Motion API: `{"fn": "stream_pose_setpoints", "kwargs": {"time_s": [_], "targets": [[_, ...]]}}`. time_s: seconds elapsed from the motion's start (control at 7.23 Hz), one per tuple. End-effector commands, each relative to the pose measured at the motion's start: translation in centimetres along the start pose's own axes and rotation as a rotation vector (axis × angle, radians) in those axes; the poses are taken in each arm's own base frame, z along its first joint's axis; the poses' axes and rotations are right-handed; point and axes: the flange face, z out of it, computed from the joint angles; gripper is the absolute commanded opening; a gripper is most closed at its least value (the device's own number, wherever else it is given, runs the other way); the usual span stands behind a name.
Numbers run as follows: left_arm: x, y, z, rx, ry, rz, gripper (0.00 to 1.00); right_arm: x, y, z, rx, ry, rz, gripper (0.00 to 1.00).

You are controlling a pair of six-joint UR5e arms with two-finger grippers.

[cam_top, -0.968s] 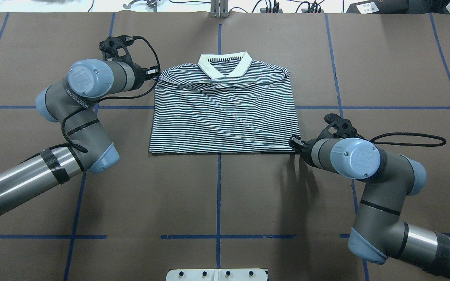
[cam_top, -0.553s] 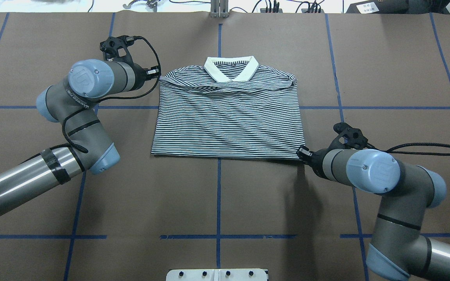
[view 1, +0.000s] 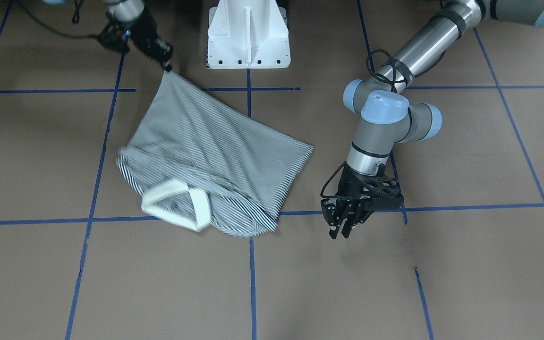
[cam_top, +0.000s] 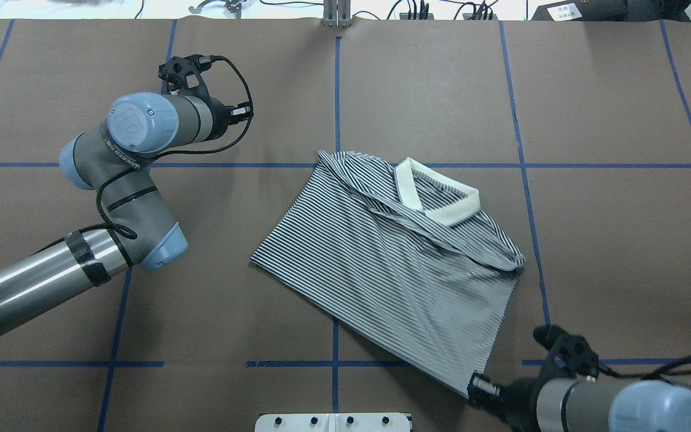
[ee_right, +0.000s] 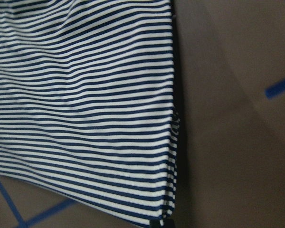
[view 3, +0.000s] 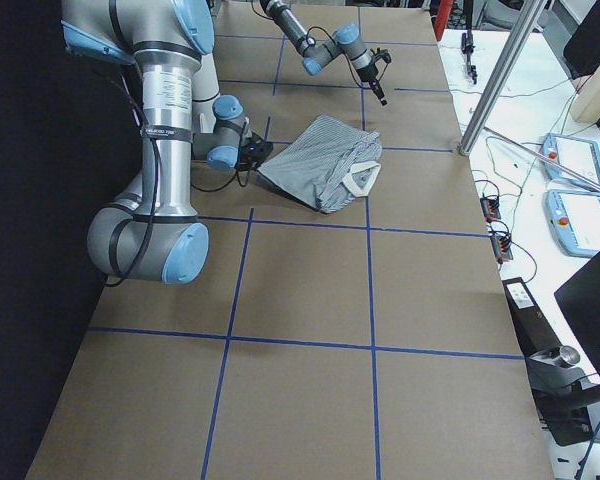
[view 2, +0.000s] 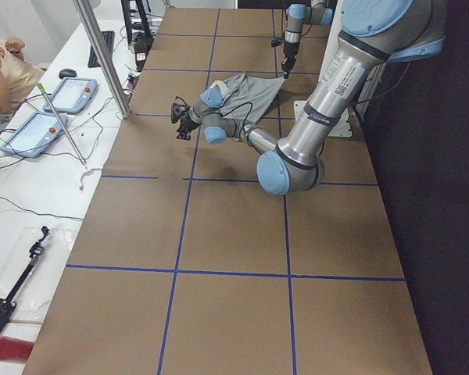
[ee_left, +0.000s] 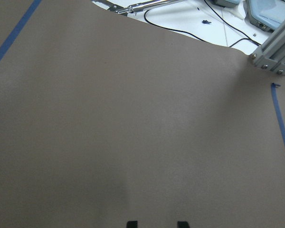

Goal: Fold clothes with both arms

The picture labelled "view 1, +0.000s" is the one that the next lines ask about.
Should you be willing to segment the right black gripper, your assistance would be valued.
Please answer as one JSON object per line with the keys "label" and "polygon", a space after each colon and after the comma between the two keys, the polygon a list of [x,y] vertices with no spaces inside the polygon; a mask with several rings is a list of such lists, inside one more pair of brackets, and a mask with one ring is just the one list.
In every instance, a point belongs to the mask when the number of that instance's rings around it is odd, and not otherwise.
{"label": "right black gripper", "polygon": [[160,38],[157,32],[157,24],[148,9],[133,21],[127,24],[130,39],[134,45],[148,58],[161,61],[161,67],[166,72],[171,72],[172,45]]}

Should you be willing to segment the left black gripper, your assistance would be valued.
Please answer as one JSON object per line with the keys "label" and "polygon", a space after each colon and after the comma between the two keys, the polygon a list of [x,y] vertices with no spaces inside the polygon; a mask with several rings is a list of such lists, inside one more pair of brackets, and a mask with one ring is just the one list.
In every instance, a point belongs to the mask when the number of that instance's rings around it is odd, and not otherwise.
{"label": "left black gripper", "polygon": [[[324,220],[330,226],[329,235],[336,239],[343,224],[341,234],[349,238],[350,233],[357,224],[362,224],[374,212],[371,201],[365,201],[368,197],[364,188],[365,176],[381,176],[386,172],[386,164],[380,163],[376,174],[361,174],[352,169],[347,163],[342,163],[326,181],[320,191],[321,209]],[[331,180],[340,173],[337,192],[326,195],[324,192]]]}

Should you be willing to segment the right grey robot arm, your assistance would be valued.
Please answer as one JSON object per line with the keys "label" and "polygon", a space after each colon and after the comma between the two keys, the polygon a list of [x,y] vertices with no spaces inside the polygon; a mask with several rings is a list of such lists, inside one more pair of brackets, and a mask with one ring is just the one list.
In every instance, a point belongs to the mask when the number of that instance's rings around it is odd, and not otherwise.
{"label": "right grey robot arm", "polygon": [[68,39],[96,40],[102,47],[127,54],[130,52],[129,39],[138,51],[149,60],[156,62],[164,71],[172,70],[173,46],[165,42],[157,31],[157,23],[142,0],[106,0],[107,24],[97,34],[69,34],[56,30],[43,21],[34,18],[40,26]]}

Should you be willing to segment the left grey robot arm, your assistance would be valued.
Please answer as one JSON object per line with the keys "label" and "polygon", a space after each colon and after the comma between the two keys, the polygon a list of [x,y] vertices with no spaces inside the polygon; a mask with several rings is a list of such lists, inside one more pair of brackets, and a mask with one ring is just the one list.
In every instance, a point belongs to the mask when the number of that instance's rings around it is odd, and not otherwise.
{"label": "left grey robot arm", "polygon": [[395,54],[382,48],[384,63],[367,63],[370,77],[352,80],[343,104],[358,116],[346,160],[332,195],[320,192],[320,205],[330,238],[349,238],[375,212],[399,209],[404,203],[399,181],[386,174],[395,144],[421,142],[439,133],[443,117],[429,103],[411,102],[402,93],[429,73],[466,32],[488,20],[544,29],[544,0],[447,0]]}

